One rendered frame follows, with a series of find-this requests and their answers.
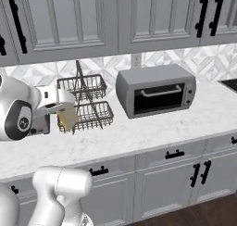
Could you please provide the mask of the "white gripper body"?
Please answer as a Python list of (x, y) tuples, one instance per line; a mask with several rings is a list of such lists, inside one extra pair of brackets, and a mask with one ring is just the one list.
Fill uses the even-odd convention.
[(45, 114), (52, 114), (66, 107), (75, 104), (73, 94), (61, 89), (51, 89), (44, 92), (43, 111)]

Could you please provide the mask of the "grey toaster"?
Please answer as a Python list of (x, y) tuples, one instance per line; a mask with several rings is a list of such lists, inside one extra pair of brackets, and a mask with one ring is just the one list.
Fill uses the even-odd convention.
[(48, 134), (50, 132), (50, 116), (44, 115), (32, 121), (30, 135)]

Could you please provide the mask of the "grey toaster oven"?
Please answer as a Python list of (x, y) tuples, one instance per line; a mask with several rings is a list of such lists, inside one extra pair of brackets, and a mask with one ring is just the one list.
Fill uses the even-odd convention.
[[(147, 94), (175, 90), (181, 92), (154, 97)], [(177, 64), (121, 70), (116, 79), (117, 98), (129, 119), (188, 109), (196, 91), (195, 76)]]

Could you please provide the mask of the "tan rounded object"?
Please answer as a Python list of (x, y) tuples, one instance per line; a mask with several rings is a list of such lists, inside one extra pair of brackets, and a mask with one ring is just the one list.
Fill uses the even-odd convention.
[(57, 126), (61, 132), (70, 132), (79, 121), (79, 116), (74, 107), (66, 107), (57, 111)]

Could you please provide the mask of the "grey drawer front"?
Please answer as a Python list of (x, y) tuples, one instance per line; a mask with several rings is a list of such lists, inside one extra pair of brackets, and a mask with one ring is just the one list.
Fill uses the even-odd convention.
[(99, 170), (101, 166), (105, 166), (106, 169), (109, 169), (109, 173), (99, 175), (99, 176), (93, 176), (95, 180), (103, 180), (105, 178), (115, 177), (115, 176), (119, 176), (119, 175), (134, 171), (135, 170), (135, 156), (119, 157), (116, 159), (110, 159), (107, 161), (88, 164), (84, 166), (76, 166), (76, 169), (81, 169), (81, 170), (86, 170), (86, 171), (89, 171), (89, 169)]
[[(181, 161), (187, 158), (199, 157), (203, 154), (205, 145), (206, 141), (201, 140), (142, 153), (136, 158), (137, 159), (136, 167), (138, 170), (142, 170), (145, 168), (165, 165), (175, 161)], [(180, 151), (184, 151), (185, 155), (182, 157), (165, 159), (167, 151), (169, 151), (172, 154), (175, 153), (177, 149), (179, 149)]]
[(237, 132), (208, 138), (206, 140), (205, 154), (237, 149), (237, 144), (231, 143), (231, 137), (237, 139)]
[(11, 186), (15, 186), (19, 189), (19, 193), (16, 195), (19, 198), (19, 201), (21, 198), (28, 198), (28, 197), (35, 197), (36, 198), (36, 192), (32, 186), (32, 177), (27, 178), (9, 178), (9, 179), (2, 179), (0, 180), (0, 183), (2, 183), (6, 188), (9, 188), (11, 190)]

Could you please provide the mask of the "grey base cupboard door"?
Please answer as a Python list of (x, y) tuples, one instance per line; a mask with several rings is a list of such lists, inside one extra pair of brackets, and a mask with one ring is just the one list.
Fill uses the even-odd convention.
[(94, 226), (125, 226), (132, 223), (134, 173), (94, 178), (91, 192), (81, 205)]
[[(204, 163), (211, 160), (206, 183), (201, 184), (200, 175), (205, 171)], [(203, 203), (215, 198), (231, 195), (237, 190), (237, 150), (219, 151), (206, 154), (199, 175), (200, 186), (196, 202)]]
[(146, 220), (188, 206), (192, 195), (190, 177), (194, 157), (166, 165), (140, 169), (136, 172), (133, 221)]
[(19, 226), (28, 226), (31, 215), (36, 206), (36, 198), (28, 197), (20, 199)]

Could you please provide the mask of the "white wall outlet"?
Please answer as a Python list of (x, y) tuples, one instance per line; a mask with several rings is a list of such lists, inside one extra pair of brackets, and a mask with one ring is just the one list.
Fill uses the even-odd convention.
[(132, 54), (131, 55), (131, 67), (133, 69), (139, 69), (142, 66), (142, 54)]

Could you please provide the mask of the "grey wall cupboard door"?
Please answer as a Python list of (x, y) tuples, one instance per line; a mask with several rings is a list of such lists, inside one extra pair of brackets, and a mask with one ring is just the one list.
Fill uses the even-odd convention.
[(215, 10), (214, 0), (208, 0), (206, 18), (199, 45), (237, 43), (237, 0), (224, 0), (218, 23), (218, 25), (223, 25), (224, 28), (218, 28), (216, 35), (212, 37), (208, 25), (213, 19)]
[(0, 55), (0, 67), (17, 65), (19, 59), (14, 46), (11, 30), (9, 28), (4, 0), (0, 0), (0, 34), (6, 42), (6, 56)]
[(200, 0), (118, 0), (121, 54), (199, 45)]
[(117, 0), (15, 0), (27, 40), (27, 54), (19, 37), (8, 0), (6, 16), (18, 64), (35, 64), (118, 52)]

